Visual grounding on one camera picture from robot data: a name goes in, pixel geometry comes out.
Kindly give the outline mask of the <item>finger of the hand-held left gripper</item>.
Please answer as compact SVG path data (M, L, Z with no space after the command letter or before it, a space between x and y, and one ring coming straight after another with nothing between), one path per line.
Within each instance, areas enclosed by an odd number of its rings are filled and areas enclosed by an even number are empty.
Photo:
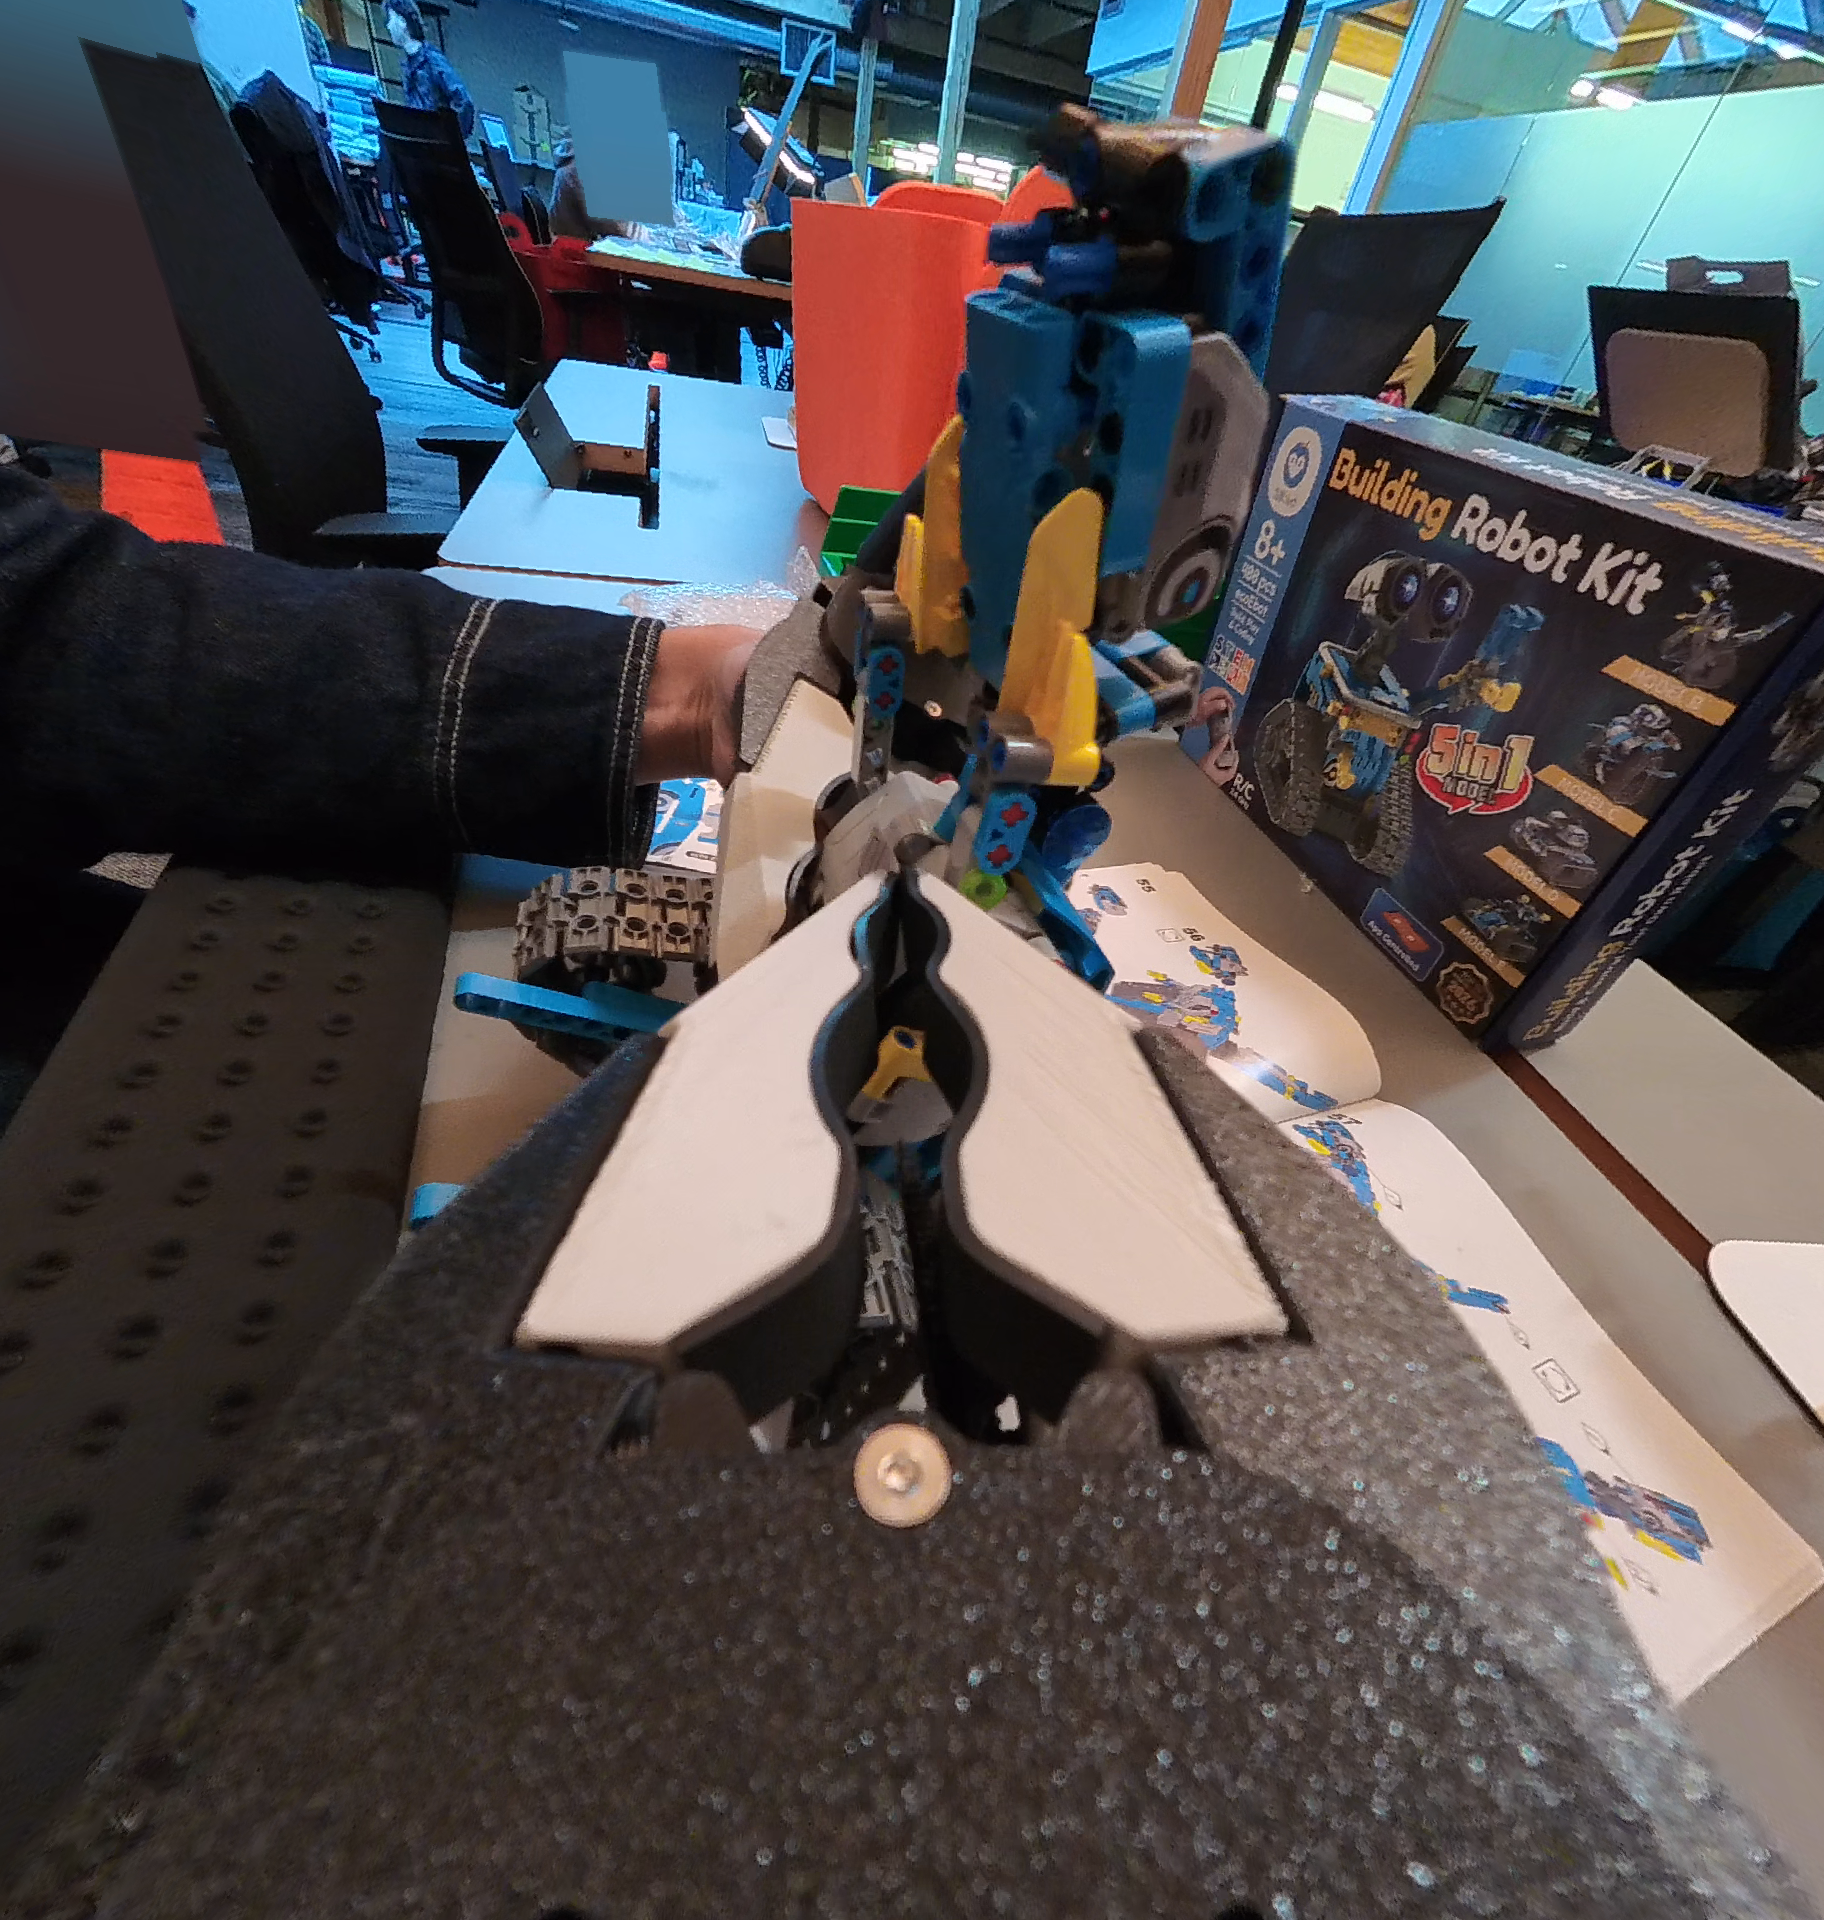
M853 768L853 716L794 682L757 762L721 793L711 876L711 964L752 961L785 924L788 884L815 849L815 806Z
M757 768L796 678L832 696L853 724L854 620L854 591L810 591L757 641L741 682L741 772Z

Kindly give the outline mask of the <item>blue yellow toy robot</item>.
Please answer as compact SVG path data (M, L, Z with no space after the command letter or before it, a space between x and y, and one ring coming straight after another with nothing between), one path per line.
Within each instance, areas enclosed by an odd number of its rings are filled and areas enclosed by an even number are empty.
M794 1441L832 1440L921 1374L966 1427L986 1427L1012 1393L945 1335L951 1102L928 1063L933 1006L902 949L902 876L956 891L1106 995L1111 964L1070 881L1111 828L1107 749L1191 712L1195 664L1163 628L1208 603L1254 493L1285 145L1060 109L1042 162L1070 205L990 233L999 285L966 307L956 416L924 461L924 510L902 520L898 574L853 568L838 587L860 592L853 768L815 806L817 843L768 945L860 881L898 884L875 1063L846 1107L860 1311L828 1374L770 1407L794 1417ZM462 978L457 1000L561 1056L616 1052L592 1082L612 1099L603 1163L670 1018L741 967L711 964L711 881L567 868L519 910L519 981ZM1176 1041L1142 1050L1203 1126L1200 1153L1233 1207L1215 1153L1231 1094L1208 1066L1182 1066ZM727 1376L592 1362L654 1374L651 1441L745 1440L752 1417ZM1150 1362L1095 1367L1070 1404L1118 1404L1118 1423L1158 1433L1152 1388L1133 1383Z

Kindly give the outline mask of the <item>person's left forearm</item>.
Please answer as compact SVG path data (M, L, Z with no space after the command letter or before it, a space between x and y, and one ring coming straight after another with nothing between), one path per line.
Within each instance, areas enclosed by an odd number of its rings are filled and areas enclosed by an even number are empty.
M660 628L153 542L0 468L0 861L636 861Z

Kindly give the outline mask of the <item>person's left hand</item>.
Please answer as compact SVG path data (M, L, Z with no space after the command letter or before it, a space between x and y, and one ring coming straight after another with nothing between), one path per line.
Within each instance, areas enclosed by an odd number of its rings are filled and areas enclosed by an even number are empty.
M636 727L634 777L707 777L732 785L741 689L759 644L757 628L660 628Z

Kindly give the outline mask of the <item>green bin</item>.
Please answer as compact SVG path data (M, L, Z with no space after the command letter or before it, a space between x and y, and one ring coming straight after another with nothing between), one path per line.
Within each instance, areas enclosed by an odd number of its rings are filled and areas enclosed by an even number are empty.
M906 513L924 510L924 471L902 492L843 486L823 540L817 574L894 581Z

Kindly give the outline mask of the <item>pale grey table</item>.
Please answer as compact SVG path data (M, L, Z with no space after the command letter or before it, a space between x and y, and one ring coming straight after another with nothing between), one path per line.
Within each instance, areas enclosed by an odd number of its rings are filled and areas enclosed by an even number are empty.
M796 452L763 435L788 394L696 376L560 361L545 379L561 427L588 444L636 444L648 387L660 394L657 526L627 498L554 492L510 438L444 540L466 568L561 574L612 584L785 581L803 545L823 549L826 510L803 493Z

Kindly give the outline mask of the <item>orange plastic bin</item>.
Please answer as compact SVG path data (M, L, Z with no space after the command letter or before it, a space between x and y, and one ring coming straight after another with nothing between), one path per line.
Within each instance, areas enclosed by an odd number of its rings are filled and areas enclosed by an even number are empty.
M901 492L956 411L966 299L991 290L995 222L1067 207L1034 168L995 197L901 179L875 205L794 200L794 411L803 492L828 510L843 486Z

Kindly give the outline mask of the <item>wooden table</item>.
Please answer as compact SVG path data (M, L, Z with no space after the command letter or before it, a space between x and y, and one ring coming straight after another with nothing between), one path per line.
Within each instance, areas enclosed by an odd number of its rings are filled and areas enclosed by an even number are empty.
M751 276L715 253L643 238L598 238L586 245L586 266L612 282L636 350L660 350L666 370L736 384L745 335L757 349L757 382L788 384L791 282Z

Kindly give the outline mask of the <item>white instruction booklet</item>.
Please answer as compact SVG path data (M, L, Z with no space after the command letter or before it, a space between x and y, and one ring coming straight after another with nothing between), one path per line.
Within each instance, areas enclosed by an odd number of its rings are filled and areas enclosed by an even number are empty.
M1426 1269L1506 1381L1675 1699L1824 1587L1815 1548L1611 1347L1445 1133L1381 1099L1365 1026L1321 985L1168 868L1076 872L1070 902L1116 973L1107 995L1200 1044Z

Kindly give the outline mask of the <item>black perforated mat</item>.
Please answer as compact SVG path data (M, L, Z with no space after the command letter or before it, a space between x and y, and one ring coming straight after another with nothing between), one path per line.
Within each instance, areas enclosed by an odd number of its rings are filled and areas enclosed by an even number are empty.
M396 1250L449 906L158 884L0 1142L0 1879Z

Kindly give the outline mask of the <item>dark blue robot kit box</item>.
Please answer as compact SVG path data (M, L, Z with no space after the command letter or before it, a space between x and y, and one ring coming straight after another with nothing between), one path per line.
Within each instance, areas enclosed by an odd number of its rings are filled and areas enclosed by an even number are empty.
M1824 528L1285 399L1187 754L1484 1045L1675 930L1824 754Z

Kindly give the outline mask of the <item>black panel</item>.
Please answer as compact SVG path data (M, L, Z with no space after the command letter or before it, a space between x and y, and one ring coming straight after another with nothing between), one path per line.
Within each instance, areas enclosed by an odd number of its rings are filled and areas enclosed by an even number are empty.
M1311 207L1285 253L1261 382L1271 394L1381 394L1502 200L1443 211Z

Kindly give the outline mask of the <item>white stand base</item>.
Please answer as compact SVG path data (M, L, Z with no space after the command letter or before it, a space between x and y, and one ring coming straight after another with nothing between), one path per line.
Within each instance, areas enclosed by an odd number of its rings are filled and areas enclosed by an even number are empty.
M1824 1427L1824 1246L1717 1240L1709 1283L1744 1341Z

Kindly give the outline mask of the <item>black and beige cardboard stand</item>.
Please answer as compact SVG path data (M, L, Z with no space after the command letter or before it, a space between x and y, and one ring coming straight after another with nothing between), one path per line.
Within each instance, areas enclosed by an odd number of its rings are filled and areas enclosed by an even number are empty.
M1799 455L1799 302L1791 261L1678 257L1662 290L1591 285L1596 429L1720 477Z

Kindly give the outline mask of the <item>metal bracket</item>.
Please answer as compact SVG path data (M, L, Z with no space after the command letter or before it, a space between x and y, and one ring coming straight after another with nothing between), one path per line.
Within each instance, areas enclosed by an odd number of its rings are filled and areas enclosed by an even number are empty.
M520 444L530 449L554 492L592 492L632 498L636 526L660 520L660 384L643 387L643 438L598 444L574 435L545 387L535 387L513 416Z

